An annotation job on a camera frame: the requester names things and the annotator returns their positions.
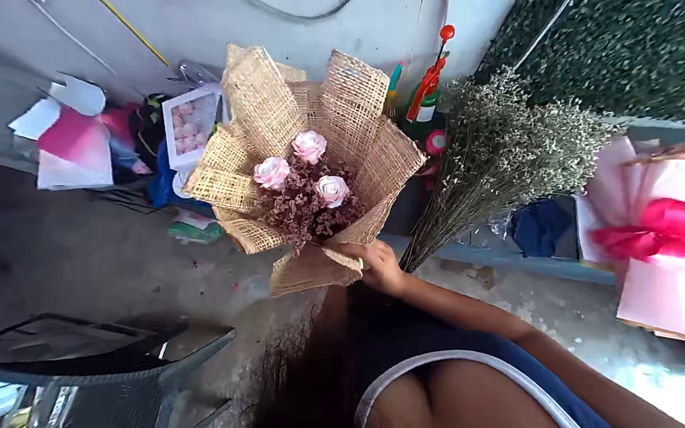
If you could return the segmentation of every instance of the pink paper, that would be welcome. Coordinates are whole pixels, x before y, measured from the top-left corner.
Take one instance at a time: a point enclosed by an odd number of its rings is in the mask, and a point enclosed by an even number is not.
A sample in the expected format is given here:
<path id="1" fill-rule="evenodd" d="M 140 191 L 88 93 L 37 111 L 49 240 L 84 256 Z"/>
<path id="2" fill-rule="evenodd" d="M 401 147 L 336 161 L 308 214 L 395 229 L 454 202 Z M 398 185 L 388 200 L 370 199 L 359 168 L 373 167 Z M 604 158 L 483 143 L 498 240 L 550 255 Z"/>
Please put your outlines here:
<path id="1" fill-rule="evenodd" d="M 685 269 L 630 259 L 617 317 L 685 340 Z"/>
<path id="2" fill-rule="evenodd" d="M 59 119 L 39 138 L 38 146 L 82 168 L 96 170 L 106 167 L 108 140 L 109 131 L 96 117 L 84 116 L 63 104 Z"/>
<path id="3" fill-rule="evenodd" d="M 611 260 L 590 236 L 604 227 L 638 225 L 654 199 L 685 201 L 685 160 L 625 166 L 635 158 L 627 138 L 614 139 L 597 157 L 587 194 L 576 199 L 583 258 L 612 262 L 620 297 L 618 318 L 647 327 L 658 336 L 685 340 L 685 259 L 654 256 L 649 264 Z"/>

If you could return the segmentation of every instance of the dried grass bundle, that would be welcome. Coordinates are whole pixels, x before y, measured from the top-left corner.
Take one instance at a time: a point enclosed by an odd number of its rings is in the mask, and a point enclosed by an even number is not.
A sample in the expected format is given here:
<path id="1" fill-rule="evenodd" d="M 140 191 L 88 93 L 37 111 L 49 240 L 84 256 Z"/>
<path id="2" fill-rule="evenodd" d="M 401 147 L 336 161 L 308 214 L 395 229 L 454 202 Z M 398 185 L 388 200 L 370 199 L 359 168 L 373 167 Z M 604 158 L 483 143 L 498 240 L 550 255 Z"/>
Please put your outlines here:
<path id="1" fill-rule="evenodd" d="M 623 127 L 570 98 L 528 106 L 528 81 L 510 69 L 488 84 L 454 79 L 444 90 L 452 107 L 450 145 L 437 186 L 401 258 L 413 272 L 472 225 L 533 199 L 582 188 L 595 153 Z"/>

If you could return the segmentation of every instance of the white shirt trim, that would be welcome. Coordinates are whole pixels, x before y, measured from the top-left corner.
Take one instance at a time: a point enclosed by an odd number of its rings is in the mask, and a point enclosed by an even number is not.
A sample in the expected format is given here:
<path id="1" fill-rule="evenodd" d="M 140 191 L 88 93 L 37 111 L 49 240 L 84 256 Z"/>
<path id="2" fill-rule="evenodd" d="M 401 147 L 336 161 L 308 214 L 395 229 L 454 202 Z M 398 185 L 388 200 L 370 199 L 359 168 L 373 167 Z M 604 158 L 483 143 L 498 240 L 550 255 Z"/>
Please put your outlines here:
<path id="1" fill-rule="evenodd" d="M 385 373 L 380 374 L 379 377 L 372 382 L 356 407 L 356 426 L 364 427 L 371 412 L 371 405 L 377 399 L 377 396 L 387 388 L 387 385 L 420 365 L 434 363 L 436 361 L 443 361 L 446 359 L 467 359 L 490 365 L 492 368 L 500 371 L 509 379 L 520 385 L 531 397 L 543 407 L 546 412 L 554 419 L 554 421 L 561 428 L 580 428 L 579 425 L 570 417 L 562 406 L 559 405 L 551 396 L 544 391 L 543 388 L 533 382 L 532 379 L 513 365 L 507 363 L 502 359 L 498 359 L 493 355 L 486 353 L 479 353 L 470 350 L 445 350 L 422 355 L 413 356 L 405 359 L 398 364 L 390 367 Z"/>

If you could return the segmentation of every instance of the pink wrapping paper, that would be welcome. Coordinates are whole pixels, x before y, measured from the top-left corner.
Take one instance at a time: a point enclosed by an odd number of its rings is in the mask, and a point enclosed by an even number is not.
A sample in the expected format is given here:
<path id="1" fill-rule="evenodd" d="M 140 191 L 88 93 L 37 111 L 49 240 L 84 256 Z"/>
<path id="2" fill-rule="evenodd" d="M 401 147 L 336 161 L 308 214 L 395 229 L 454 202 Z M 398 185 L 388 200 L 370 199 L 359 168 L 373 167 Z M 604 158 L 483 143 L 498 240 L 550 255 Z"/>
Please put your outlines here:
<path id="1" fill-rule="evenodd" d="M 636 157 L 626 137 L 614 139 L 597 157 L 587 194 L 576 201 L 583 259 L 613 266 L 620 320 L 646 327 L 658 336 L 685 340 L 685 259 L 615 260 L 591 239 L 591 232 L 597 229 L 640 224 L 652 200 L 666 197 L 685 202 L 685 160 L 625 166 Z"/>

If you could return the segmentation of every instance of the wire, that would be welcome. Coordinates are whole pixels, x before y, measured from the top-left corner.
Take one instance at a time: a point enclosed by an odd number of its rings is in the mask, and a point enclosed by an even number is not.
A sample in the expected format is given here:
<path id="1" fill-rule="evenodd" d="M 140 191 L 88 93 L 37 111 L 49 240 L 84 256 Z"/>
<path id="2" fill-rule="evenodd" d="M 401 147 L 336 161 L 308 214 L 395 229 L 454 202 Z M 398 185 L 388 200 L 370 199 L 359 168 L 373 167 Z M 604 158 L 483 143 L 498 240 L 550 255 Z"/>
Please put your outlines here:
<path id="1" fill-rule="evenodd" d="M 543 36 L 545 36 L 546 33 L 547 33 L 547 32 L 549 31 L 549 29 L 551 28 L 551 26 L 554 25 L 554 22 L 557 21 L 557 19 L 559 18 L 559 15 L 561 15 L 562 12 L 565 11 L 565 8 L 567 7 L 567 5 L 568 5 L 570 2 L 571 2 L 571 0 L 564 0 L 564 1 L 562 2 L 562 5 L 559 6 L 559 9 L 557 10 L 557 13 L 554 14 L 554 17 L 553 17 L 553 18 L 551 18 L 551 21 L 549 21 L 549 23 L 546 24 L 546 27 L 544 27 L 543 30 L 542 30 L 540 33 L 538 33 L 538 37 L 536 37 L 536 38 L 535 38 L 535 41 L 533 42 L 533 44 L 530 45 L 530 47 L 528 48 L 528 52 L 526 52 L 524 55 L 522 55 L 522 58 L 520 58 L 520 60 L 517 62 L 517 64 L 515 64 L 515 67 L 512 69 L 513 71 L 517 71 L 517 69 L 519 68 L 519 66 L 522 65 L 522 63 L 528 58 L 528 55 L 530 55 L 530 54 L 533 52 L 533 49 L 535 49 L 535 46 L 538 46 L 538 43 L 541 41 L 541 39 L 543 39 Z"/>
<path id="2" fill-rule="evenodd" d="M 159 52 L 157 52 L 157 49 L 155 47 L 153 47 L 152 44 L 149 44 L 149 42 L 147 42 L 147 39 L 145 39 L 144 36 L 142 34 L 140 34 L 136 30 L 136 28 L 134 28 L 134 26 L 130 22 L 128 22 L 128 20 L 126 18 L 123 17 L 123 15 L 120 15 L 120 12 L 118 11 L 118 9 L 115 8 L 115 6 L 110 4 L 110 2 L 108 0 L 100 0 L 100 2 L 102 2 L 105 6 L 107 6 L 109 11 L 111 11 L 113 13 L 113 15 L 115 15 L 124 25 L 126 25 L 126 27 L 136 36 L 136 38 L 138 38 L 140 42 L 145 44 L 145 46 L 147 46 L 147 48 L 150 51 L 152 51 L 152 53 L 155 54 L 155 56 L 157 56 L 157 58 L 160 61 L 162 61 L 166 67 L 168 66 L 168 62 L 165 60 L 165 58 L 163 58 L 163 55 L 161 55 Z"/>
<path id="3" fill-rule="evenodd" d="M 114 69 L 113 67 L 110 67 L 108 63 L 105 63 L 105 62 L 104 62 L 104 59 L 101 59 L 100 56 L 97 55 L 97 54 L 95 54 L 95 53 L 93 52 L 93 50 L 91 50 L 91 49 L 88 48 L 88 46 L 86 46 L 85 44 L 82 44 L 82 43 L 81 43 L 81 40 L 76 39 L 75 36 L 73 36 L 72 34 L 70 34 L 70 31 L 66 30 L 65 27 L 63 27 L 62 25 L 60 25 L 60 23 L 57 22 L 57 20 L 56 20 L 52 15 L 50 15 L 50 13 L 47 12 L 46 9 L 44 9 L 44 8 L 38 3 L 37 0 L 28 0 L 28 1 L 31 2 L 32 5 L 36 6 L 36 8 L 39 9 L 39 11 L 42 13 L 42 15 L 44 15 L 44 16 L 46 17 L 46 19 L 50 20 L 50 22 L 51 22 L 52 24 L 54 24 L 54 26 L 57 27 L 58 30 L 62 31 L 62 34 L 65 34 L 66 36 L 68 36 L 68 38 L 69 38 L 70 40 L 73 40 L 73 42 L 74 42 L 75 44 L 77 44 L 82 50 L 84 50 L 85 53 L 89 54 L 92 58 L 94 58 L 98 63 L 102 64 L 102 66 L 103 66 L 104 68 L 108 69 L 111 73 L 120 76 L 120 75 L 118 74 L 118 72 L 115 71 L 115 69 Z M 144 94 L 143 94 L 141 91 L 139 91 L 139 89 L 138 89 L 136 86 L 134 86 L 133 84 L 130 84 L 130 83 L 128 83 L 128 82 L 127 82 L 126 84 L 128 84 L 128 86 L 129 86 L 130 88 L 132 88 L 134 91 L 136 91 L 137 93 L 139 93 L 139 94 L 141 94 L 142 96 L 144 96 Z"/>
<path id="4" fill-rule="evenodd" d="M 275 8 L 272 5 L 269 5 L 265 2 L 263 2 L 262 0 L 247 0 L 247 3 L 250 3 L 253 6 L 255 6 L 259 9 L 263 9 L 264 11 L 267 11 L 269 13 L 280 15 L 281 17 L 285 17 L 287 19 L 291 19 L 294 21 L 318 21 L 318 20 L 329 18 L 333 15 L 336 15 L 345 6 L 347 6 L 348 3 L 350 3 L 351 1 L 352 0 L 342 0 L 339 5 L 335 6 L 334 8 L 330 9 L 329 11 L 326 11 L 323 14 L 313 15 L 313 16 L 291 14 L 289 12 L 282 11 L 279 8 Z"/>

